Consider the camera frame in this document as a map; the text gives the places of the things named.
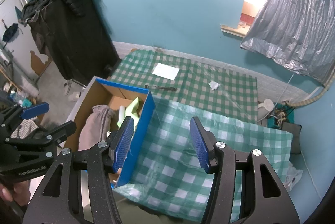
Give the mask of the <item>person left hand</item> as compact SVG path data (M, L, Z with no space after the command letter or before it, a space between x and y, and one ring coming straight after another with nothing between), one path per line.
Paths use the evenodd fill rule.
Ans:
M1 184L0 194L1 199L3 201L12 202L15 201L19 206L25 206L29 204L30 201L30 190L29 190L30 182L20 182L15 183L13 185L13 189L9 190L9 188L5 187Z

